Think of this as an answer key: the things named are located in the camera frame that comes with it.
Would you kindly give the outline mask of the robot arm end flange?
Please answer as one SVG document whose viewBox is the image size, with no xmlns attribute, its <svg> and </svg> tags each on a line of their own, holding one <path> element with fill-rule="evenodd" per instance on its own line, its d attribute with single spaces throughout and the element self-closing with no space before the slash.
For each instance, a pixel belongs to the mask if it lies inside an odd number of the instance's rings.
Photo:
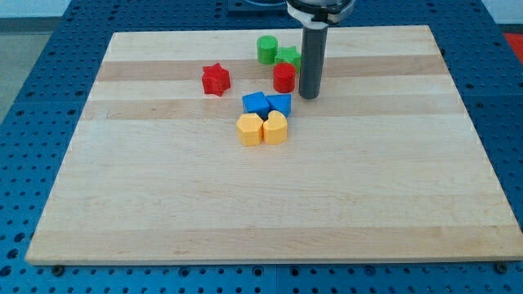
<svg viewBox="0 0 523 294">
<path fill-rule="evenodd" d="M 354 10 L 355 0 L 287 0 L 288 14 L 302 24 L 335 25 Z"/>
</svg>

